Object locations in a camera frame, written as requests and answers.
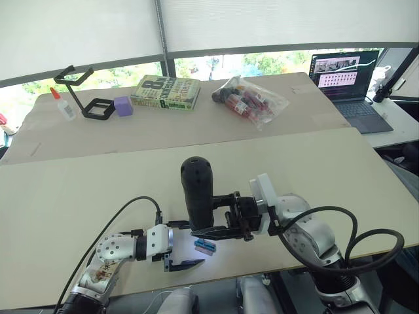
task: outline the white roller shade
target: white roller shade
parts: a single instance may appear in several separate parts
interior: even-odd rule
[[[417,43],[418,0],[162,0],[169,52],[310,43]]]
[[[153,0],[0,1],[0,80],[161,53]]]

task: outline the plastic bag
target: plastic bag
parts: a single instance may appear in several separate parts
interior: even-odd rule
[[[228,108],[251,120],[258,130],[275,119],[289,104],[286,98],[240,76],[230,78],[214,91],[212,100],[224,103]]]

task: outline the purple block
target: purple block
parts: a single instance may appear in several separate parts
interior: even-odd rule
[[[130,116],[132,115],[132,106],[130,98],[127,96],[116,97],[113,100],[113,105],[119,116]]]

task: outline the red bottle cap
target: red bottle cap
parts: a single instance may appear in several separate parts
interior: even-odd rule
[[[0,125],[5,125],[7,123],[7,118],[0,113]]]
[[[53,87],[50,87],[50,91],[52,92],[52,95],[54,96],[55,99],[60,99],[61,98],[59,93],[57,93],[57,91]]]

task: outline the table surface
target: table surface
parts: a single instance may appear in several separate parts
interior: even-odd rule
[[[248,180],[266,172],[278,195],[292,192],[312,207],[347,208],[357,216],[359,232],[391,228],[405,236],[406,245],[419,243],[416,200],[354,128],[1,166],[0,248],[7,258],[0,268],[0,309],[56,302],[91,241],[133,197],[154,197],[164,222],[187,219],[179,168],[190,156],[211,162],[215,195],[235,190],[250,195]],[[223,212],[214,211],[216,225],[225,224]],[[147,201],[133,203],[108,234],[150,228],[154,214]],[[319,216],[335,231],[344,250],[350,220],[339,213]],[[174,241],[176,262],[206,261],[174,273],[164,273],[162,262],[127,263],[114,294],[299,265],[276,237],[268,235],[249,243],[219,241],[213,256],[194,250],[188,230],[175,231]],[[372,237],[353,255],[383,251],[393,243],[384,235]]]
[[[385,98],[381,103],[374,103],[373,107],[392,126],[393,131],[363,134],[372,147],[379,148],[419,140],[419,122],[394,101]]]
[[[225,105],[212,101],[211,93],[226,80],[202,82],[193,112],[134,106],[132,116],[119,117],[114,113],[106,121],[86,119],[78,112],[76,120],[66,122],[52,95],[45,94],[37,99],[0,163],[181,147],[350,127],[306,73],[249,77],[246,80],[272,90],[290,102],[262,131]],[[87,104],[95,97],[113,99],[130,95],[132,90],[87,90],[77,92],[77,95],[82,103]],[[69,93],[63,93],[62,97],[74,102]]]

